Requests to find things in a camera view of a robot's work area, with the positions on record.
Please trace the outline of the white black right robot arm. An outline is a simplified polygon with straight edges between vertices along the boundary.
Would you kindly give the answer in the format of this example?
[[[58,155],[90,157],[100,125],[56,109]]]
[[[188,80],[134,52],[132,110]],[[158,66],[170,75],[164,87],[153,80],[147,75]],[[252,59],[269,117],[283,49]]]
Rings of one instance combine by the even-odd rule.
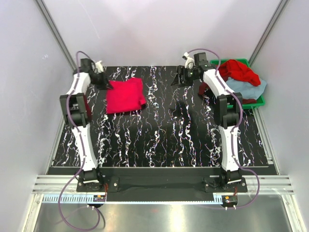
[[[242,95],[233,91],[221,77],[219,65],[214,66],[207,60],[205,52],[193,57],[188,52],[183,54],[185,64],[177,66],[173,86],[191,86],[194,80],[207,84],[216,97],[214,121],[222,139],[221,173],[213,188],[236,191],[241,184],[241,171],[238,158],[238,130],[242,120]]]

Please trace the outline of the pink t shirt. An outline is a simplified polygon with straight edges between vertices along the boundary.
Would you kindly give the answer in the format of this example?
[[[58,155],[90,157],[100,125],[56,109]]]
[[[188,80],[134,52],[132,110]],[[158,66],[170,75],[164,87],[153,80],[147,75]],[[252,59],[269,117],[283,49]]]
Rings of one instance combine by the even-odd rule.
[[[106,114],[141,110],[147,103],[141,78],[132,77],[127,81],[110,81],[110,84],[113,89],[106,92]]]

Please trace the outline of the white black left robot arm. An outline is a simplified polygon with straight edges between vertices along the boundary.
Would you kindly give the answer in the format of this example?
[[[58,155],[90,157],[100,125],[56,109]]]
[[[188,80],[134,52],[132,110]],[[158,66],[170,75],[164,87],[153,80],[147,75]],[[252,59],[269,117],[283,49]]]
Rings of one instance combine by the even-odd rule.
[[[75,174],[79,192],[102,191],[107,187],[98,167],[90,135],[92,111],[87,103],[86,92],[91,84],[100,90],[113,89],[101,61],[83,58],[73,73],[73,82],[68,92],[59,97],[65,123],[72,130],[80,156],[81,167]]]

